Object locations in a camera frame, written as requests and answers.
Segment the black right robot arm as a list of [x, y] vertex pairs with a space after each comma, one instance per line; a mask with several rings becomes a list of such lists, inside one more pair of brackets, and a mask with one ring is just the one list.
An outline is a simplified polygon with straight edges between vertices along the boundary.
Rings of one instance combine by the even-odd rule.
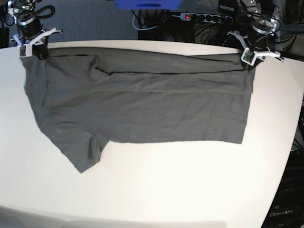
[[13, 35], [14, 41], [19, 47], [21, 58], [36, 56], [41, 60], [48, 58], [48, 38], [52, 34], [62, 33], [55, 27], [46, 30], [42, 20], [54, 16], [56, 9], [52, 5], [46, 5], [36, 9], [38, 0], [9, 0], [7, 3], [8, 14], [14, 19], [20, 35]]

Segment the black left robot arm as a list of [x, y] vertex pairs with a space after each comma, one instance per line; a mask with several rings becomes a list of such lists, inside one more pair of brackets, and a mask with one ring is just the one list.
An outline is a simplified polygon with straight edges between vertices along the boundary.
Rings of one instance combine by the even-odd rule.
[[280, 8], [272, 0], [238, 0], [237, 4], [239, 11], [234, 20], [242, 29], [228, 31], [225, 41], [235, 38], [241, 44], [240, 60], [245, 70], [250, 72], [266, 57], [283, 62], [281, 53], [269, 47], [271, 37], [281, 27]]

